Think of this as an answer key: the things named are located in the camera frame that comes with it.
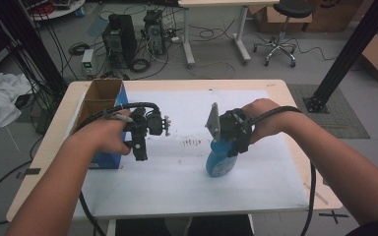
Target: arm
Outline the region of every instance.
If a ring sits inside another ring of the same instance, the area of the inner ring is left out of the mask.
[[[243,109],[253,117],[278,107],[258,99]],[[303,149],[349,212],[361,225],[378,220],[378,168],[306,115],[284,112],[256,125],[251,143],[284,132]]]
[[[94,154],[130,152],[121,141],[124,127],[123,121],[97,120],[66,139],[18,210],[7,234],[67,235]]]

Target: black stand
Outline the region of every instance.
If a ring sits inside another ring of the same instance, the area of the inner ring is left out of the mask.
[[[378,1],[375,1],[349,38],[324,81],[318,86],[314,94],[305,101],[308,112],[319,113],[323,110],[330,96],[351,68],[352,63],[360,56],[377,31]]]

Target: hand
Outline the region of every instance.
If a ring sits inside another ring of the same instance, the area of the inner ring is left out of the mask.
[[[250,114],[251,117],[256,118],[261,114],[280,107],[277,103],[267,98],[256,99],[255,101],[245,105],[242,110]],[[255,125],[254,131],[251,134],[250,144],[254,144],[260,139],[267,136],[278,134],[283,130],[284,121],[281,118],[285,112],[268,117]]]
[[[119,111],[125,116],[130,116],[128,110]],[[127,122],[122,120],[98,119],[85,126],[73,136],[93,146],[94,152],[102,151],[109,153],[129,154],[130,148],[122,142],[122,131]]]

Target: office chair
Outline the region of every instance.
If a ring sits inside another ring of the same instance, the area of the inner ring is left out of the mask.
[[[306,18],[311,15],[313,8],[311,4],[306,2],[305,0],[281,0],[278,4],[274,4],[274,8],[280,14],[286,16],[286,20],[283,24],[282,31],[279,33],[279,37],[271,37],[269,42],[265,43],[254,43],[254,52],[257,51],[257,46],[268,46],[272,47],[272,50],[266,57],[265,66],[269,66],[270,57],[275,53],[277,50],[282,51],[288,57],[290,57],[290,67],[296,66],[296,61],[293,56],[293,52],[296,49],[295,44],[291,43],[282,43],[284,40],[284,34],[286,32],[287,24],[290,18]],[[285,48],[290,47],[291,50],[288,52]]]

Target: computer tower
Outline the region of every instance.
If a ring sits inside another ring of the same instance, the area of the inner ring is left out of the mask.
[[[111,14],[102,38],[109,60],[112,59],[116,67],[128,68],[137,51],[137,39],[131,16]]]
[[[148,10],[144,17],[146,36],[150,39],[149,51],[155,55],[165,53],[164,30],[162,25],[162,11]]]

